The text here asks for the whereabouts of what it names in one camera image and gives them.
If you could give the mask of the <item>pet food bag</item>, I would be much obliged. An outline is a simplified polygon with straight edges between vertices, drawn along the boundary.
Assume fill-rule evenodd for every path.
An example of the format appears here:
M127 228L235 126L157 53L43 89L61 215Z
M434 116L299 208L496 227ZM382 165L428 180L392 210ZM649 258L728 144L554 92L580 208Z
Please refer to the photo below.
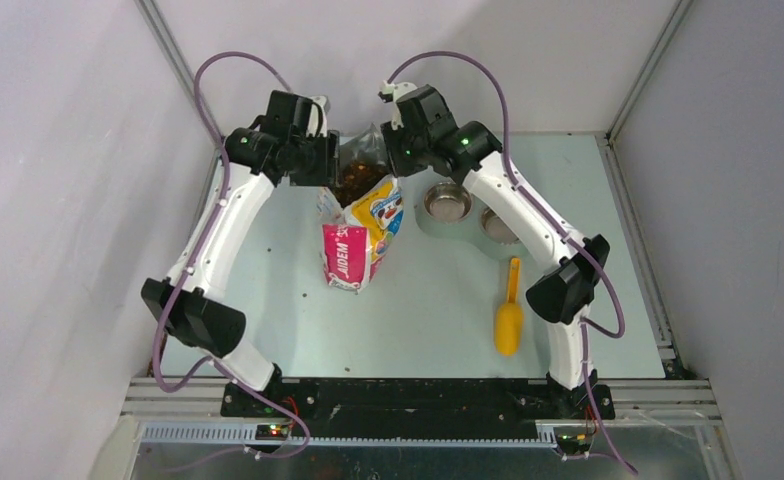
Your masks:
M339 150L339 183L318 196L321 259L327 284L360 292L371 282L404 217L381 130L369 126Z

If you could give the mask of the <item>yellow plastic scoop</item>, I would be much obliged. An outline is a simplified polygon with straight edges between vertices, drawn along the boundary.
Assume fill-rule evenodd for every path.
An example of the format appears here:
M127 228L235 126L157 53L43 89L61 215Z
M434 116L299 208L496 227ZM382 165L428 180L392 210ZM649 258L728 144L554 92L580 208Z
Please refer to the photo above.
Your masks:
M494 347L504 356L515 355L521 341L525 315L518 303L520 273L521 260L512 257L508 264L505 300L496 310L493 328Z

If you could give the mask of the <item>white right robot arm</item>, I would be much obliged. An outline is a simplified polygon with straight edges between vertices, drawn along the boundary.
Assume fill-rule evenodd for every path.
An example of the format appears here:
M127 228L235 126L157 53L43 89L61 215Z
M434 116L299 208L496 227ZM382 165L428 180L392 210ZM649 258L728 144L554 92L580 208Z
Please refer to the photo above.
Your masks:
M456 122L433 86L385 83L379 98L392 106L381 126L392 172L426 169L452 180L489 207L520 240L543 272L525 293L546 323L547 377L553 411L574 418L590 403L582 384L581 319L589 313L610 251L602 235L586 237L563 219L518 171L501 141L482 123Z

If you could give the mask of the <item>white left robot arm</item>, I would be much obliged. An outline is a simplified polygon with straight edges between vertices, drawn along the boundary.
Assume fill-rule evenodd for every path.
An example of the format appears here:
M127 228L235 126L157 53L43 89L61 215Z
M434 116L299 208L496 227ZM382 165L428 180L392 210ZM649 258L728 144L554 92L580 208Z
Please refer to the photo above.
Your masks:
M223 140L218 186L177 262L141 295L165 334L199 350L248 387L246 404L272 416L284 403L271 380L275 363L254 346L243 312L225 304L238 251L262 206L283 180L292 186L333 186L340 180L340 134L328 126L330 102L273 91L267 110Z

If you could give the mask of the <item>left steel bowl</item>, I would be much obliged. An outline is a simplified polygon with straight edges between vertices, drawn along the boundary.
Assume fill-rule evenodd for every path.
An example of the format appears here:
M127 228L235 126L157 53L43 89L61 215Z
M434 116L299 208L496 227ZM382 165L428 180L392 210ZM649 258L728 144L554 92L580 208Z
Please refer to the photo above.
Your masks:
M443 224L456 224L463 221L470 214L473 203L470 193L453 182L432 185L423 198L427 215Z

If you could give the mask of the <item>steel bowl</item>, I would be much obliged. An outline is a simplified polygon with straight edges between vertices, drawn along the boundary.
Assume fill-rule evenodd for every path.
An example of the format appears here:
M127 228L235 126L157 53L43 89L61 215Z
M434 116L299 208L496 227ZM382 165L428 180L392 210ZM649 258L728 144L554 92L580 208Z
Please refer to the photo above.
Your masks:
M443 224L456 224L463 221L470 214L473 203L470 193L453 182L432 185L423 198L427 215Z
M490 208L482 210L479 221L484 234L492 242L500 245L515 245L519 243L517 235Z

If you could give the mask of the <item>pale green bowl stand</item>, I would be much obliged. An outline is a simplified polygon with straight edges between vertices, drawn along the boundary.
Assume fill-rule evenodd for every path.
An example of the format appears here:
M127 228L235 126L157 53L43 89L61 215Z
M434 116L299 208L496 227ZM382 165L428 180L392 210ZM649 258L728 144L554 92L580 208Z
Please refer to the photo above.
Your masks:
M416 223L426 235L438 239L458 240L468 243L476 247L486 256L495 260L509 260L511 257L524 258L529 255L529 252L520 240L519 243L515 245L500 245L492 242L486 237L481 229L479 218L482 210L489 207L472 195L468 190L474 203L470 214L463 221L456 224L443 224L432 220L427 215L423 206L423 198L427 189L415 206Z

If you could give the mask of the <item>right steel bowl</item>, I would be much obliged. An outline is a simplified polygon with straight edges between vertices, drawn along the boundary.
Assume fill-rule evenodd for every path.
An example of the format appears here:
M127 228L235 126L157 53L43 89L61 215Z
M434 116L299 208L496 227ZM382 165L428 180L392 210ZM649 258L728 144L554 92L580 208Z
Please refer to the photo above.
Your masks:
M500 245L515 245L519 243L517 235L490 208L482 210L479 221L484 234L492 242Z

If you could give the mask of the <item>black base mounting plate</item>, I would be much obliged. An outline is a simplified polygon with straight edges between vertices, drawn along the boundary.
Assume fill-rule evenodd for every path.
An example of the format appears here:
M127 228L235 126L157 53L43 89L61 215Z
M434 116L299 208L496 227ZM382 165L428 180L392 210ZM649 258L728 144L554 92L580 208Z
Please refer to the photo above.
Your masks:
M542 440L538 422L585 421L596 402L615 417L608 386L568 391L552 380L519 379L285 379L269 400L298 415L312 440L527 441Z

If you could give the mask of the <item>aluminium frame rail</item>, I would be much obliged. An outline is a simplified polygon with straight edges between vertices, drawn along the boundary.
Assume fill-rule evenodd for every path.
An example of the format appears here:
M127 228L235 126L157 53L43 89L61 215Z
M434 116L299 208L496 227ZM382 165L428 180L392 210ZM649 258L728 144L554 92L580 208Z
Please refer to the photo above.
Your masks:
M603 380L594 389L601 417L584 396L568 399L533 379L291 378L281 409L218 378L175 394L149 378L129 386L121 412L144 425L148 441L298 446L540 447L599 436L603 427L721 424L704 380Z

